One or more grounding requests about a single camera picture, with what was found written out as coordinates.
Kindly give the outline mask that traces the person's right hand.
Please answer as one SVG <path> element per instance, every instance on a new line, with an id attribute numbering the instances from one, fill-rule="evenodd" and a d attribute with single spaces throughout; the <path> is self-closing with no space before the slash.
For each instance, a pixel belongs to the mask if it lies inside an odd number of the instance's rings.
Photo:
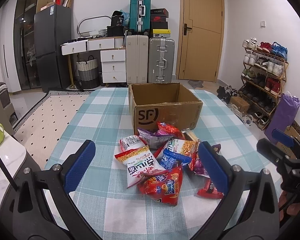
<path id="1" fill-rule="evenodd" d="M 280 210 L 280 220 L 283 220 L 285 213 L 290 216 L 296 216 L 300 211 L 300 203 L 291 204 L 287 207 L 286 211 L 283 211 L 283 206 L 287 202 L 287 192 L 283 191 L 279 197 L 279 210 Z"/>

